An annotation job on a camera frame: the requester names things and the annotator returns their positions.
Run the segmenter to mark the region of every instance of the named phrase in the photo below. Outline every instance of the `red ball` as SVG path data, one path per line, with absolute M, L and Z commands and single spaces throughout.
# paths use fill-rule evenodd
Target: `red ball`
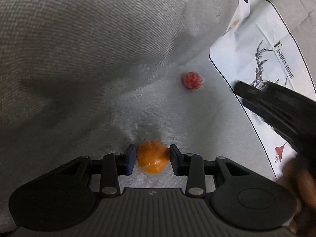
M 186 73 L 182 77 L 182 84 L 189 89 L 198 89 L 202 86 L 202 78 L 196 72 Z

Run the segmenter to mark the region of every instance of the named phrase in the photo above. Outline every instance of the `ribbed gray surface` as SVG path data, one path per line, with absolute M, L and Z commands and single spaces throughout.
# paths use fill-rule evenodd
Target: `ribbed gray surface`
M 58 232 L 19 228 L 12 237 L 250 237 L 294 236 L 286 228 L 247 232 L 225 225 L 202 199 L 188 198 L 180 189 L 126 189 L 118 198 L 103 199 L 86 221 Z

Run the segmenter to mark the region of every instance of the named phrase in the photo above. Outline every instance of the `gray cloth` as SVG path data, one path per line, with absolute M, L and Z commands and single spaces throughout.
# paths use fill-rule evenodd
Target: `gray cloth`
M 237 0 L 0 0 L 0 232 L 10 194 L 80 155 L 143 139 L 227 156 L 273 179 L 238 100 L 209 61 Z M 185 89 L 180 74 L 205 82 Z M 207 178 L 207 188 L 214 188 Z M 185 187 L 169 166 L 123 187 Z M 94 179 L 92 188 L 96 188 Z

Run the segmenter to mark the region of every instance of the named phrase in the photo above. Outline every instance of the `silver screw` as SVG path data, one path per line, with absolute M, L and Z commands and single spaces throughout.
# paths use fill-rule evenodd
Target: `silver screw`
M 201 195 L 204 193 L 204 190 L 202 188 L 199 188 L 199 187 L 191 187 L 189 190 L 188 190 L 188 193 L 189 194 L 192 194 L 192 195 Z
M 117 193 L 117 191 L 118 190 L 115 187 L 113 187 L 113 186 L 107 186 L 107 187 L 104 187 L 102 189 L 102 192 L 104 194 L 107 194 L 107 195 L 113 195 L 113 194 Z

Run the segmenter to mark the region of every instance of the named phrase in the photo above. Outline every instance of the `orange candy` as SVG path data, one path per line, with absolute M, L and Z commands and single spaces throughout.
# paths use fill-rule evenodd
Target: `orange candy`
M 161 173 L 169 160 L 169 148 L 162 142 L 145 141 L 137 150 L 138 166 L 146 173 Z

